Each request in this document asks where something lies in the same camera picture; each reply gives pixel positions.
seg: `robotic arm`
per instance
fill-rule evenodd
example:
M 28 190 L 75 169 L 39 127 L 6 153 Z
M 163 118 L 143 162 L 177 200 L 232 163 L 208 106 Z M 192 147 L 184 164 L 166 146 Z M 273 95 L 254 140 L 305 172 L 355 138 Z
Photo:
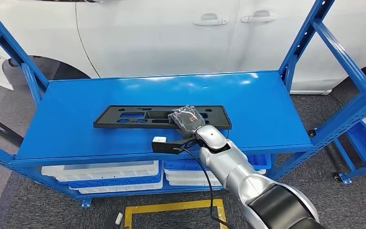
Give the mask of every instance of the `robotic arm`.
M 200 159 L 240 202 L 254 229 L 324 229 L 308 198 L 294 187 L 258 174 L 246 155 L 214 126 L 198 128 Z

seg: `cable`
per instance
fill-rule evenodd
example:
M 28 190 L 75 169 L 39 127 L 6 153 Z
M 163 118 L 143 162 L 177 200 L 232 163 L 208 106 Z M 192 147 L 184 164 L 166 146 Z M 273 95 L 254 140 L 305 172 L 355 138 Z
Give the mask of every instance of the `cable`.
M 213 220 L 215 220 L 215 221 L 217 221 L 217 222 L 221 223 L 222 225 L 225 225 L 225 226 L 226 226 L 226 227 L 228 227 L 228 228 L 235 229 L 234 227 L 232 227 L 232 226 L 231 226 L 231 225 L 229 225 L 228 223 L 226 223 L 226 222 L 224 222 L 224 221 L 220 220 L 218 217 L 213 216 L 213 201 L 214 201 L 214 198 L 213 198 L 213 187 L 211 186 L 210 178 L 208 177 L 208 174 L 207 174 L 207 172 L 205 171 L 204 166 L 203 166 L 203 164 L 201 163 L 201 161 L 200 161 L 199 159 L 197 159 L 197 158 L 195 157 L 195 155 L 194 155 L 192 152 L 190 152 L 188 149 L 186 149 L 186 148 L 177 148 L 177 149 L 181 149 L 181 150 L 183 150 L 183 151 L 187 152 L 188 154 L 190 154 L 190 155 L 191 155 L 191 156 L 192 156 L 192 157 L 197 161 L 197 163 L 200 165 L 201 169 L 203 170 L 203 172 L 204 172 L 204 174 L 205 174 L 205 177 L 207 178 L 207 182 L 208 182 L 208 186 L 210 187 L 210 194 L 211 194 L 211 203 L 210 203 L 210 215 L 211 215 L 211 218 L 212 218 Z

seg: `car body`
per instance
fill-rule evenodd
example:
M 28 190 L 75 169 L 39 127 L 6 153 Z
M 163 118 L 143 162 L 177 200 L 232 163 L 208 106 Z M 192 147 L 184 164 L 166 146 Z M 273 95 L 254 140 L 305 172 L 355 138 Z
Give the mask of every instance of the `car body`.
M 0 0 L 0 20 L 30 56 L 90 78 L 278 69 L 314 0 Z M 366 67 L 366 1 L 337 0 L 324 23 Z M 2 66 L 0 85 L 13 89 Z M 347 74 L 315 34 L 296 94 L 327 94 Z

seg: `white storage bin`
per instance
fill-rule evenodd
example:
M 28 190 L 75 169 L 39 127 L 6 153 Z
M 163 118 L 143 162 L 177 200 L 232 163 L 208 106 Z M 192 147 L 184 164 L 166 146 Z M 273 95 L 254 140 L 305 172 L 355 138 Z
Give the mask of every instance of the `white storage bin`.
M 119 186 L 101 186 L 101 187 L 83 187 L 83 188 L 70 188 L 70 189 L 78 190 L 81 194 L 161 189 L 163 187 L 163 167 L 162 167 L 161 171 L 159 171 L 159 173 L 161 173 L 161 181 L 158 183 L 137 184 L 137 185 L 119 185 Z
M 207 178 L 204 172 L 197 170 L 174 170 L 165 169 L 166 179 L 171 186 L 207 186 Z M 260 174 L 266 173 L 265 169 L 258 171 Z M 212 186 L 221 186 L 222 184 L 212 174 L 211 171 L 207 171 L 208 178 Z
M 170 186 L 208 186 L 208 182 L 168 180 Z M 222 186 L 219 181 L 210 181 L 211 186 Z
M 58 181 L 99 180 L 121 177 L 145 177 L 159 173 L 159 161 L 86 164 L 70 166 L 43 166 L 41 174 Z

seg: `blue metal shelf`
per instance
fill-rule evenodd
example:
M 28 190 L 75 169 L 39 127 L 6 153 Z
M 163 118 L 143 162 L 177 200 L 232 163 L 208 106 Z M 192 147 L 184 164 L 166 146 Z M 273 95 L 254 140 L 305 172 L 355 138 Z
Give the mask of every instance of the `blue metal shelf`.
M 0 46 L 22 68 L 37 105 L 17 155 L 0 149 L 0 165 L 81 201 L 84 207 L 89 207 L 94 197 L 205 191 L 208 187 L 169 186 L 165 179 L 163 188 L 157 190 L 82 195 L 54 178 L 42 175 L 36 166 L 188 159 L 190 156 L 186 153 L 176 156 L 152 152 L 154 136 L 176 140 L 180 136 L 175 130 L 100 129 L 93 128 L 93 121 L 111 104 L 223 105 L 233 126 L 223 134 L 247 155 L 270 155 L 275 161 L 277 153 L 293 153 L 267 173 L 272 179 L 280 179 L 330 142 L 337 144 L 341 134 L 366 117 L 366 76 L 323 23 L 333 2 L 315 1 L 278 70 L 247 73 L 49 82 L 0 22 Z M 310 139 L 288 92 L 296 63 L 315 33 L 322 38 L 360 93 L 319 126 L 316 135 Z M 9 132 L 3 129 L 0 135 L 13 138 Z M 360 150 L 359 153 L 366 162 L 366 151 Z
M 12 164 L 46 166 L 191 158 L 187 153 L 152 152 L 154 136 L 166 136 L 170 141 L 181 139 L 174 129 L 93 128 L 93 121 L 110 104 L 223 105 L 233 126 L 223 132 L 247 154 L 253 150 L 267 153 L 271 148 L 277 153 L 312 148 L 275 71 L 63 80 L 50 82 Z

